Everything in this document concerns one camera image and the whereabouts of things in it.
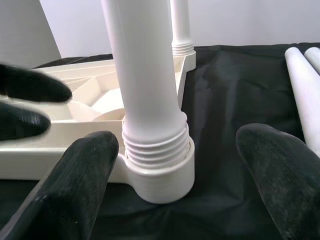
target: white pipe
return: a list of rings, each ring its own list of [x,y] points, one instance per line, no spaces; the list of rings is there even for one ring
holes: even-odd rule
[[[285,52],[306,145],[320,157],[320,76],[296,47]]]
[[[304,56],[318,74],[320,74],[320,49],[318,47],[311,47],[305,51]]]
[[[172,53],[174,56],[194,53],[190,32],[188,0],[170,0],[172,21]]]
[[[128,183],[151,203],[194,183],[194,145],[175,86],[167,0],[101,0],[121,89]]]

